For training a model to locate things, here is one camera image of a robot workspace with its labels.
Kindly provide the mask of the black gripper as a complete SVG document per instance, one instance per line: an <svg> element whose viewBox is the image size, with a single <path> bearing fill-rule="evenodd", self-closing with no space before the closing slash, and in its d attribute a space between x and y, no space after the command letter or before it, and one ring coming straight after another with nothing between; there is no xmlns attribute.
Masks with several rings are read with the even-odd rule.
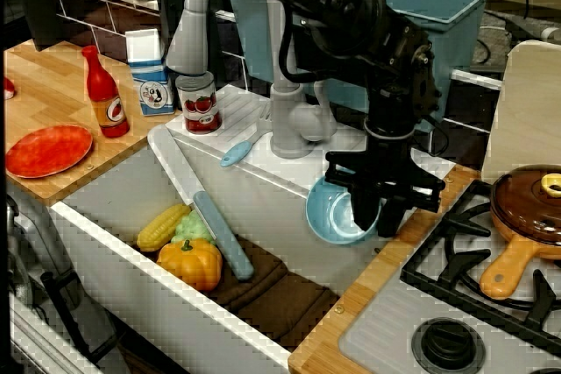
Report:
<svg viewBox="0 0 561 374"><path fill-rule="evenodd" d="M380 207L377 233L393 237L406 211L438 211L445 183L417 165L407 140L368 138L363 151L330 151L325 179L351 194L353 219L362 230L374 224Z"/></svg>

